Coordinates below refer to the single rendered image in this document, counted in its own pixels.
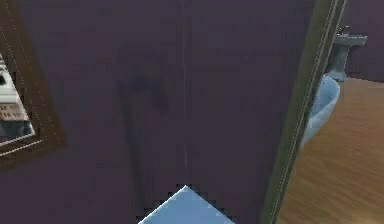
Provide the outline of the olive green door frame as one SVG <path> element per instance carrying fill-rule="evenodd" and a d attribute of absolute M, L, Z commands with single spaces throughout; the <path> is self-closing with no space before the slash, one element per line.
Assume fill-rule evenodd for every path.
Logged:
<path fill-rule="evenodd" d="M 258 224 L 276 224 L 309 113 L 348 0 L 316 0 Z"/>

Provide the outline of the brown framed wall picture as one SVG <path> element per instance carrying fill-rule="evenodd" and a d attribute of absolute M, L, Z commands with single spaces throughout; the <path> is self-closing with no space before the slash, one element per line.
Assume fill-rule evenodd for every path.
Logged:
<path fill-rule="evenodd" d="M 0 146 L 0 170 L 6 170 L 65 147 L 66 136 L 16 0 L 0 0 L 0 53 L 35 129 Z"/>

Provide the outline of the grey pedestal sink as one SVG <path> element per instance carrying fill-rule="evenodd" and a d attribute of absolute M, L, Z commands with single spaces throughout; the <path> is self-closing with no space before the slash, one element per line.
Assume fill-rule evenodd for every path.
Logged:
<path fill-rule="evenodd" d="M 363 46 L 367 39 L 366 34 L 354 34 L 350 26 L 341 27 L 334 38 L 326 75 L 337 82 L 344 82 L 347 78 L 345 68 L 350 50 Z"/>

